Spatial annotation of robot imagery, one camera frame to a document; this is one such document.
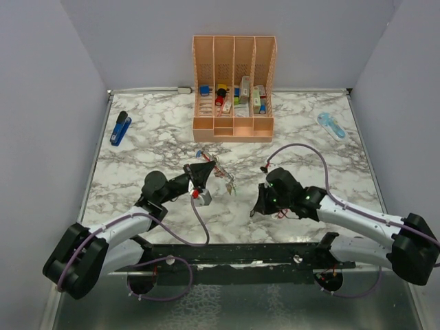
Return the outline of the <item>metal key organizer red handle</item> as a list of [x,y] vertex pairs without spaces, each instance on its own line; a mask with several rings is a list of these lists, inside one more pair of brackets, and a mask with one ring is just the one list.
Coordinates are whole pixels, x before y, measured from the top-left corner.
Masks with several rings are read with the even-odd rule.
[[229,195],[231,194],[236,195],[237,191],[234,182],[234,176],[223,167],[223,165],[219,161],[219,158],[216,155],[209,153],[204,148],[199,149],[199,151],[202,152],[202,155],[201,157],[197,157],[197,158],[204,159],[206,162],[215,161],[216,166],[213,170],[214,176],[225,180],[225,187]]

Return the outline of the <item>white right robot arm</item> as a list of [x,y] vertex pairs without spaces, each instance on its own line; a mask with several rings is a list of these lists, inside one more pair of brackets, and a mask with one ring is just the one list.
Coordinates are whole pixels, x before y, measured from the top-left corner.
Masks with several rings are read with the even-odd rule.
[[423,217],[358,208],[323,188],[301,186],[284,168],[263,166],[261,170],[265,181],[258,186],[252,215],[289,210],[299,219],[330,223],[357,234],[354,238],[326,234],[316,251],[319,266],[331,269],[338,263],[358,261],[393,270],[414,285],[427,284],[439,257],[439,242]]

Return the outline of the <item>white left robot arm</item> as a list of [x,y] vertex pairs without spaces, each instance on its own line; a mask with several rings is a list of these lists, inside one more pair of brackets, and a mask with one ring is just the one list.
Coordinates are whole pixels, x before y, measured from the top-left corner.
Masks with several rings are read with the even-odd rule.
[[139,234],[162,226],[168,211],[165,203],[190,195],[192,208],[212,201],[206,184],[216,163],[186,164],[183,173],[167,179],[154,170],[146,175],[140,198],[127,212],[104,223],[68,227],[43,266],[43,275],[58,291],[74,299],[86,296],[101,276],[132,266],[147,270],[152,255],[143,247]]

